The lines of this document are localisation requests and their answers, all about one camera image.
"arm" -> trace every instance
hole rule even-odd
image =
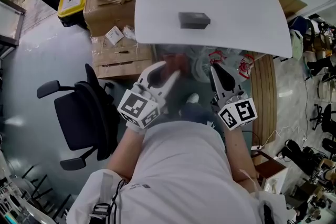
[[[257,181],[257,173],[248,153],[245,140],[240,128],[230,131],[225,128],[226,155],[230,163],[233,180],[245,188],[249,193],[255,192],[255,185],[261,189]],[[253,180],[251,181],[239,170],[244,170]]]
[[[323,158],[322,161],[319,164],[319,168],[322,167],[322,165],[325,164],[329,167],[335,167],[335,163],[327,158]]]
[[[127,128],[119,145],[113,152],[107,169],[130,181],[141,153],[144,135]]]

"white sleeve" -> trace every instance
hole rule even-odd
[[[94,206],[99,201],[104,174],[113,176],[112,193],[116,192],[118,183],[122,180],[117,173],[109,169],[102,169],[92,173],[70,208],[67,224],[88,224],[90,222],[91,217],[89,214],[92,213]]]

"white cable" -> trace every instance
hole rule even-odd
[[[298,132],[302,132],[304,134],[305,137],[307,137],[305,131],[303,129],[301,129],[299,126],[296,126],[294,129],[290,128],[289,126],[286,126],[286,127],[282,127],[280,132],[278,132],[277,130],[274,130],[271,135],[267,138],[266,142],[264,145],[261,146],[260,149],[262,149],[264,146],[266,146],[268,140],[271,138],[271,136],[276,133],[280,138],[282,138],[282,136],[280,135],[283,131],[283,129],[287,129],[287,132],[289,132],[289,130],[291,129],[293,132],[295,132],[297,129],[298,129]]]

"tiled floor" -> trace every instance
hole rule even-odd
[[[323,151],[330,155],[322,148],[322,140],[325,137],[330,137],[329,134],[323,133],[321,125],[319,125],[316,131],[312,130],[314,122],[310,122],[309,119],[316,115],[316,109],[314,104],[319,104],[323,108],[327,105],[325,102],[321,102],[318,98],[317,87],[322,76],[316,76],[306,81],[307,77],[304,71],[304,64],[302,61],[290,59],[284,62],[280,62],[279,58],[274,60],[275,72],[277,79],[277,101],[278,101],[278,121],[276,140],[265,147],[271,156],[276,156],[282,149],[284,142],[287,139],[296,141],[300,146],[310,146],[317,150]],[[306,120],[306,102],[307,102],[307,118]],[[303,143],[303,138],[308,134],[308,138]],[[293,162],[286,162],[289,159],[280,160],[285,166],[289,167],[285,184],[282,188],[282,192],[291,190],[295,184],[305,177],[308,178],[299,167]]]

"paper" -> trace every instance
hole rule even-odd
[[[116,45],[117,42],[124,37],[117,26],[114,26],[105,36],[113,45]]]

